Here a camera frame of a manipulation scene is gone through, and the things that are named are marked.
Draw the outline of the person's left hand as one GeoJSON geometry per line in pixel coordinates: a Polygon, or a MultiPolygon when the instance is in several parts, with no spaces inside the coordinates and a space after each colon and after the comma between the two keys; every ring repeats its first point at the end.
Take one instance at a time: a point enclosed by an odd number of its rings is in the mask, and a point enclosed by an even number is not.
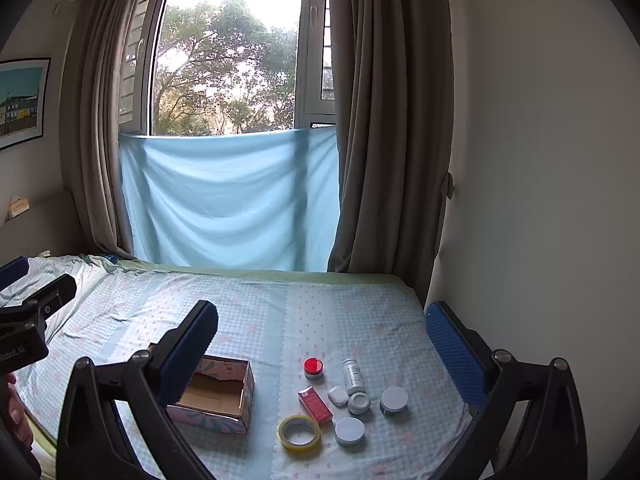
{"type": "Polygon", "coordinates": [[[7,374],[6,383],[9,388],[8,410],[12,419],[14,436],[17,437],[21,444],[31,450],[34,443],[34,434],[29,426],[25,405],[17,392],[15,375],[12,373],[7,374]]]}

